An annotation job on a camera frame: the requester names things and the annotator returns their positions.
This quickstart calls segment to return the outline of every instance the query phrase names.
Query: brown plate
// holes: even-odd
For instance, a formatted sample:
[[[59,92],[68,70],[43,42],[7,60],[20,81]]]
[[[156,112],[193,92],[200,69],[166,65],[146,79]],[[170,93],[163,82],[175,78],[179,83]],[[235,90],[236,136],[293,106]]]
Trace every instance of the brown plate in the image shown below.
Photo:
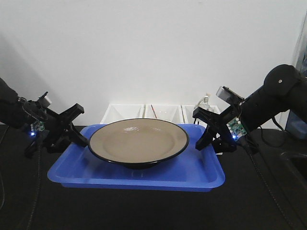
[[[189,143],[181,127],[157,119],[117,121],[90,138],[91,152],[106,161],[130,168],[146,168],[180,154]]]

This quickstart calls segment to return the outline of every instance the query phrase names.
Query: circuit board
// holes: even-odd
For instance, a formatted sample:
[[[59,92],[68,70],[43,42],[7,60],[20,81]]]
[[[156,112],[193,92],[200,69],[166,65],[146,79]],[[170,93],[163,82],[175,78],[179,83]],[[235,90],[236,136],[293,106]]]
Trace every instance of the circuit board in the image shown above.
[[[227,123],[227,127],[232,135],[232,138],[237,141],[240,137],[245,136],[247,131],[244,126],[241,124],[239,118],[235,117],[230,122]]]

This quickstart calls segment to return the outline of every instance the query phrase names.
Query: blue box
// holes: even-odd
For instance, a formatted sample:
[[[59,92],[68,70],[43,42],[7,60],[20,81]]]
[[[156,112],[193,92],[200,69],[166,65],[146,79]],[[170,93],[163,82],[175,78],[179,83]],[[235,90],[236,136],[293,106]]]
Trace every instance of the blue box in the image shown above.
[[[104,125],[92,125],[81,133],[89,138]],[[195,149],[204,127],[179,125],[189,135],[188,147],[178,156],[148,169],[134,170],[109,163],[94,156],[88,147],[71,144],[48,172],[51,181],[64,187],[113,188],[209,192],[221,186],[225,174],[209,145],[202,151]]]

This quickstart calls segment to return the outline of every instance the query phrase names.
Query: table surface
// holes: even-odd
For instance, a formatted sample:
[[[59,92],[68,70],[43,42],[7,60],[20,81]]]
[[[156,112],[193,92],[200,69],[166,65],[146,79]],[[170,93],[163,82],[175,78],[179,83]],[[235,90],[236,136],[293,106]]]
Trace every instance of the table surface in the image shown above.
[[[5,128],[0,126],[0,136]],[[277,130],[265,130],[265,135],[276,142],[283,138]],[[273,170],[277,165],[270,156],[287,150],[306,153],[306,142],[287,139],[277,149],[265,146],[258,130],[253,136],[266,156],[263,159],[256,154],[255,161],[283,214],[294,229],[306,229],[306,200],[300,199],[300,204],[293,205],[283,190],[289,187],[282,188],[276,181],[279,173],[283,180],[290,181],[284,177],[284,170],[279,172],[280,167],[277,168],[273,177],[265,164],[272,161]],[[26,134],[10,128],[0,144],[0,170],[6,195],[0,226],[4,230],[26,229],[30,217],[38,162],[37,154],[31,160],[23,156],[30,142]],[[209,193],[64,188],[47,178],[47,171],[59,156],[60,153],[48,154],[43,150],[42,186],[32,224],[34,230],[291,229],[241,148],[219,156],[226,181]],[[299,186],[290,188],[292,196],[301,193]]]

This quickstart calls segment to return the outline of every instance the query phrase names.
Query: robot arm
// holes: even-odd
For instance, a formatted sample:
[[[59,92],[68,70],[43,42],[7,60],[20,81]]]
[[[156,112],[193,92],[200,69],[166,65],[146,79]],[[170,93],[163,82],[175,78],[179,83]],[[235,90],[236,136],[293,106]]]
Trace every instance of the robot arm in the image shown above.
[[[227,87],[221,87],[217,96],[230,104],[220,115],[200,107],[193,112],[194,118],[208,124],[196,143],[198,150],[212,143],[216,152],[235,151],[240,137],[288,109],[307,123],[307,78],[293,66],[280,65],[272,69],[263,86],[247,99]]]
[[[43,137],[43,147],[48,152],[64,151],[71,142],[87,146],[87,139],[74,127],[72,121],[84,113],[83,107],[75,104],[61,114],[48,109],[51,104],[46,97],[47,92],[37,101],[27,101],[19,97],[0,78],[0,121],[13,127],[22,128],[31,136],[36,136],[25,150],[25,155],[31,157],[37,148],[37,140]]]

